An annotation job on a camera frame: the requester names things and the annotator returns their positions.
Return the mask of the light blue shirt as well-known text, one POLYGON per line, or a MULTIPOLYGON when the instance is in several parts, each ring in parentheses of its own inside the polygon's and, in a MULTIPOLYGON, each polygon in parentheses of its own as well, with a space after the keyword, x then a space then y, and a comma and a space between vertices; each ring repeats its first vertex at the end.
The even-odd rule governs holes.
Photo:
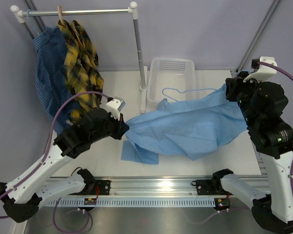
POLYGON ((156 110, 127 121, 121 159, 158 164, 159 156, 197 160, 235 140, 247 129, 236 102, 226 100, 226 85, 204 98, 159 102, 156 110))

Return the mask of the light blue wire hanger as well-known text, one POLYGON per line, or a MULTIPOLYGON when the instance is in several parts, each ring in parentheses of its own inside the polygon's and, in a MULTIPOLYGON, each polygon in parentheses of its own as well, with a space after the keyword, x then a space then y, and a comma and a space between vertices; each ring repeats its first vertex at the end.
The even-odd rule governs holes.
POLYGON ((174 96, 171 97, 171 96, 165 94, 165 91, 176 91, 177 93, 183 95, 183 94, 189 93, 189 92, 199 92, 199 91, 207 91, 207 90, 216 91, 217 89, 215 89, 215 88, 203 88, 203 89, 188 89, 188 90, 180 91, 180 90, 178 90, 176 88, 168 88, 168 87, 166 87, 166 88, 162 89, 162 95, 167 97, 167 98, 169 98, 169 99, 171 99, 171 100, 173 100, 173 101, 175 101, 175 102, 179 102, 179 100, 177 100, 174 96))

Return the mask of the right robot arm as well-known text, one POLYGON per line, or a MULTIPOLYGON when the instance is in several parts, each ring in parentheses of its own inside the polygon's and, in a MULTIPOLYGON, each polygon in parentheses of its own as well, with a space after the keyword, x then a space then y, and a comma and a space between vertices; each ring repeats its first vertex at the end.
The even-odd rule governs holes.
POLYGON ((246 72, 227 78, 226 99, 236 102, 251 141, 264 163, 270 191, 261 192, 223 169, 213 173, 211 188, 236 196, 257 224, 276 234, 293 233, 293 129, 281 118, 288 99, 276 83, 247 79, 246 72))

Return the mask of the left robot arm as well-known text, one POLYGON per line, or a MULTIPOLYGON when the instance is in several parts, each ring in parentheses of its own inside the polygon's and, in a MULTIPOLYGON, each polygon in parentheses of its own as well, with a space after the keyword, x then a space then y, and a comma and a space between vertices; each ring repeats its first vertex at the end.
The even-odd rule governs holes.
POLYGON ((76 175, 50 185, 45 182, 64 165, 89 150, 91 144, 106 137, 120 140, 128 130, 122 116, 114 118, 102 108, 86 113, 77 123, 63 130, 45 154, 21 176, 9 183, 0 182, 0 200, 6 217, 22 223, 52 200, 70 194, 91 194, 96 180, 87 169, 80 169, 76 175))

